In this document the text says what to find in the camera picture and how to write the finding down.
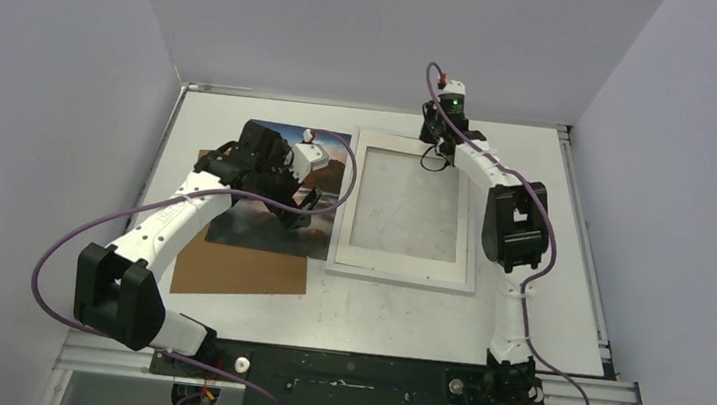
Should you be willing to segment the landscape sunset photo print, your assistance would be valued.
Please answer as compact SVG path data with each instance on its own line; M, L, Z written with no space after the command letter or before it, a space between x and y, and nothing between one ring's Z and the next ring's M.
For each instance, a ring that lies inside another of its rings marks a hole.
M237 143L237 155L254 154L250 174L258 182L250 192L285 205L310 209L314 215L294 214L252 198L235 197L233 207L213 218L204 240L208 243L251 248L271 253L324 259L329 249L335 211L325 211L342 196L350 137L296 125L251 120ZM291 152L304 143L318 152L316 162L299 180L292 173Z

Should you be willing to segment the white brown backing board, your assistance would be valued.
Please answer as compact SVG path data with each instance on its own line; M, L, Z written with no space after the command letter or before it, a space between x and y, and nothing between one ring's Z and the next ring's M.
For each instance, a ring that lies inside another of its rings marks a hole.
M316 226L286 230L261 202L241 200L180 251L169 291L302 295L307 260L325 257L328 239Z

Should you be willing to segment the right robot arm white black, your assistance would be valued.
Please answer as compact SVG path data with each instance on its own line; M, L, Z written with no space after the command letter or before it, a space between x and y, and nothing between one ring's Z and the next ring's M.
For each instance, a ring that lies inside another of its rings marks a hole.
M527 183L508 171L486 138L467 129L463 103L460 93L425 102L420 140L487 193L481 246L486 258L501 267L505 285L496 297L479 394L491 405L523 405L539 389L525 314L528 288L513 285L510 275L538 268L549 249L547 190L541 182Z

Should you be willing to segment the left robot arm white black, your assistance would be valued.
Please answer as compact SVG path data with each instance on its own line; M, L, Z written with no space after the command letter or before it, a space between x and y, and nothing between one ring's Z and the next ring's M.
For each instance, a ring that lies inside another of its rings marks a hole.
M158 280L193 238L242 197L270 199L269 211L287 229L307 226L320 194L309 193L302 202L295 202L295 194L328 163L311 130L295 144L258 122L246 123L237 140L199 157L168 206L111 243L82 250L75 319L131 350L177 351L177 363L189 376L208 374L217 355L216 331L166 309Z

